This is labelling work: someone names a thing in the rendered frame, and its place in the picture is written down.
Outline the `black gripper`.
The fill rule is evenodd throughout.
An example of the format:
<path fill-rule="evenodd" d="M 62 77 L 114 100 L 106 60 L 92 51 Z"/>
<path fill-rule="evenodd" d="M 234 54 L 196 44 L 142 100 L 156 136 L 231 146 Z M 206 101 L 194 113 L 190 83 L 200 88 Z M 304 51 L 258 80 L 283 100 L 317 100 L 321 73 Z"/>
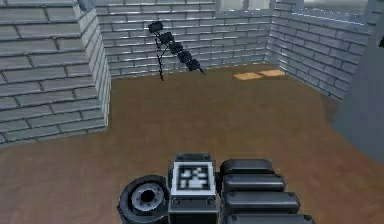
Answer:
<path fill-rule="evenodd" d="M 120 194 L 117 211 L 121 224 L 168 224 L 168 202 L 164 176 L 139 177 Z"/>

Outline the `window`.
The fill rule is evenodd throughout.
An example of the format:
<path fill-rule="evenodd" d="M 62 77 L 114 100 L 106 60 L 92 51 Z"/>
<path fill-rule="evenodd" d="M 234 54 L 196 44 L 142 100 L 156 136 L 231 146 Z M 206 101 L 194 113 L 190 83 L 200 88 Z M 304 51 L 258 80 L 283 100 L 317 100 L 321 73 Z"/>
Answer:
<path fill-rule="evenodd" d="M 255 11 L 268 9 L 270 0 L 220 0 L 221 11 Z"/>

